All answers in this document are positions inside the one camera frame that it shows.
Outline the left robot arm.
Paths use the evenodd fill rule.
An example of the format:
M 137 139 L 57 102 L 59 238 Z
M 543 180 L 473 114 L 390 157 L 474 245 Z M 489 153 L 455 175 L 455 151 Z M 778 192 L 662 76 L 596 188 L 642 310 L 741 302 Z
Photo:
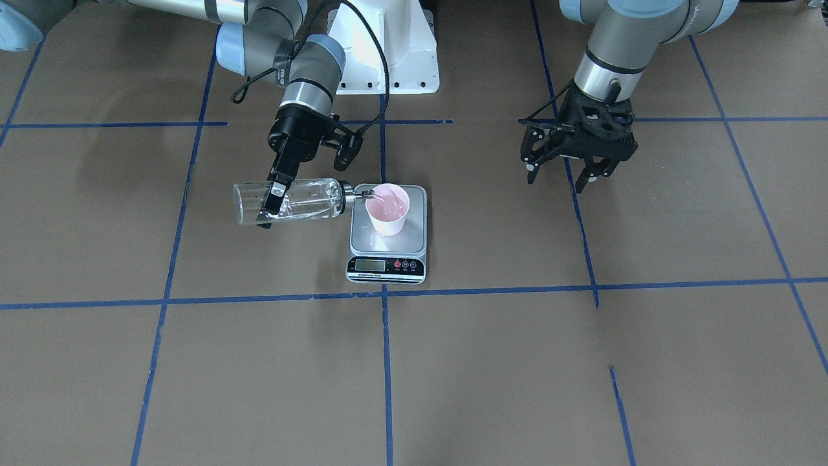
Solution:
M 557 157 L 583 161 L 574 189 L 583 192 L 599 177 L 609 177 L 638 150 L 632 126 L 631 97 L 657 47 L 721 26 L 736 11 L 736 1 L 561 1 L 561 12 L 592 32 L 556 118 L 531 114 L 520 157 L 527 182 Z

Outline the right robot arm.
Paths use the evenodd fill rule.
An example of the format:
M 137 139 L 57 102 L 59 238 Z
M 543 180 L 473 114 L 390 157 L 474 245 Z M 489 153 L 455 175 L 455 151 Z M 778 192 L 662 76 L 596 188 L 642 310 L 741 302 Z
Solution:
M 325 34 L 299 36 L 307 2 L 136 1 L 134 6 L 214 24 L 217 64 L 245 77 L 234 102 L 256 82 L 274 83 L 283 91 L 267 135 L 275 154 L 267 178 L 233 186 L 237 223 L 267 229 L 348 212 L 355 198 L 349 183 L 298 176 L 302 163 L 323 146 L 335 151 L 335 168 L 343 170 L 363 142 L 362 131 L 347 129 L 332 113 L 345 68 L 343 48 Z

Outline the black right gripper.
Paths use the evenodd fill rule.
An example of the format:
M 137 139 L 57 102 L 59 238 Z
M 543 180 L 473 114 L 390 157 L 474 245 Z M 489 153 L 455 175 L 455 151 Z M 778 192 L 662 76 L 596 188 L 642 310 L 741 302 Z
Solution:
M 287 104 L 278 109 L 268 145 L 276 154 L 267 177 L 270 188 L 263 203 L 261 215 L 275 218 L 281 212 L 285 195 L 293 183 L 301 163 L 314 159 L 319 147 L 335 150 L 333 168 L 344 172 L 362 148 L 362 132 L 352 131 L 339 121 L 339 115 L 320 114 L 301 104 Z M 257 227 L 271 229 L 272 219 L 257 219 Z

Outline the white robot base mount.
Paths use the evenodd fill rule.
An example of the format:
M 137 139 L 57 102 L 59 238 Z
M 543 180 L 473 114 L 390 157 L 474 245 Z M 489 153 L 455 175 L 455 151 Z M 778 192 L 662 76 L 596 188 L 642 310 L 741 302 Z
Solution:
M 339 42 L 345 65 L 337 93 L 432 94 L 440 89 L 437 38 L 423 1 L 354 1 L 382 47 L 343 4 L 327 14 L 327 34 Z

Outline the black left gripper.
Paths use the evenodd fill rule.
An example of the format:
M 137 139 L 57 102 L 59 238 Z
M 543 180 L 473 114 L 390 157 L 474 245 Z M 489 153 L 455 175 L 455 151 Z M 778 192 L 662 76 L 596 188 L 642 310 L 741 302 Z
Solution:
M 520 157 L 529 185 L 544 163 L 565 155 L 583 159 L 585 167 L 574 184 L 576 193 L 582 194 L 588 183 L 610 177 L 620 162 L 633 156 L 638 150 L 634 112 L 630 100 L 621 100 L 622 89 L 620 83 L 610 83 L 609 94 L 595 100 L 572 85 L 555 124 L 525 124 Z

